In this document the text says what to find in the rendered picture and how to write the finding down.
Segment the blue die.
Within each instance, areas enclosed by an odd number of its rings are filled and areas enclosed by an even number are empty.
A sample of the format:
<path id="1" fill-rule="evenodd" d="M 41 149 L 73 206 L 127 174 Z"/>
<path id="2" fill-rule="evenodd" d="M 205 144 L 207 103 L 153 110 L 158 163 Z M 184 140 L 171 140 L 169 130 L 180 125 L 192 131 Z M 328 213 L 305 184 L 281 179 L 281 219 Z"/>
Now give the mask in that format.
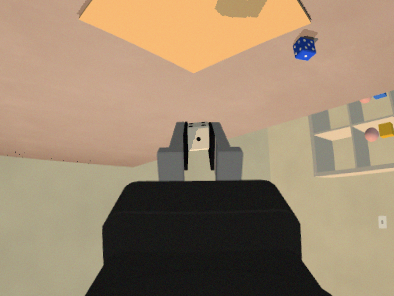
<path id="1" fill-rule="evenodd" d="M 308 61 L 316 54 L 314 40 L 302 37 L 293 45 L 293 49 L 296 59 Z"/>

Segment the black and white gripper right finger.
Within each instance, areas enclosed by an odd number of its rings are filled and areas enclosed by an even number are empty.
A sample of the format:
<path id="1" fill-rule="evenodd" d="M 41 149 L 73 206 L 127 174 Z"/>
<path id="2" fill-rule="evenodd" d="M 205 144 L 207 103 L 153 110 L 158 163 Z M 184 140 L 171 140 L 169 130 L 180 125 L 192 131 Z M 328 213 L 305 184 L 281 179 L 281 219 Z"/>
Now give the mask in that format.
<path id="1" fill-rule="evenodd" d="M 208 153 L 215 181 L 242 180 L 243 151 L 230 147 L 220 122 L 209 122 Z"/>

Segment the orange flat mat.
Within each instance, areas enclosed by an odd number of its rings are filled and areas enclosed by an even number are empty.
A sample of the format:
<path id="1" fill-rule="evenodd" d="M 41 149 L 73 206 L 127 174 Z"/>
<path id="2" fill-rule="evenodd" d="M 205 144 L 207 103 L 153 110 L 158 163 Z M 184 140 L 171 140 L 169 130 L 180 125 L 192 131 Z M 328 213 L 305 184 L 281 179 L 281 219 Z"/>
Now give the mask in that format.
<path id="1" fill-rule="evenodd" d="M 79 20 L 192 73 L 311 23 L 298 0 L 91 0 Z"/>

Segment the white die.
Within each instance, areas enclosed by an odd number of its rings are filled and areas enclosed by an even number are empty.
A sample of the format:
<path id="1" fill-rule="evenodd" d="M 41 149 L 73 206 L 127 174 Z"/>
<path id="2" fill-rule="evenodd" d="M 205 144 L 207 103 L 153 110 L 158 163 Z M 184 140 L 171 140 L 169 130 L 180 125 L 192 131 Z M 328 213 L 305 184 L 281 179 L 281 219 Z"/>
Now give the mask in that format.
<path id="1" fill-rule="evenodd" d="M 188 123 L 188 150 L 209 149 L 209 123 Z"/>

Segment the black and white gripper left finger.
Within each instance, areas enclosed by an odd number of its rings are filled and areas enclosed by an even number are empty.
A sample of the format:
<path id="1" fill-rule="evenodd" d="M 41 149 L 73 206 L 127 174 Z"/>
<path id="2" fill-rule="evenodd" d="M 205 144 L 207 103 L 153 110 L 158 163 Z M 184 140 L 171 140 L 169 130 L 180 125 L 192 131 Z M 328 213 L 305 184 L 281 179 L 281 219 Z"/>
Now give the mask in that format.
<path id="1" fill-rule="evenodd" d="M 177 122 L 169 147 L 157 152 L 159 181 L 185 181 L 188 170 L 188 122 Z"/>

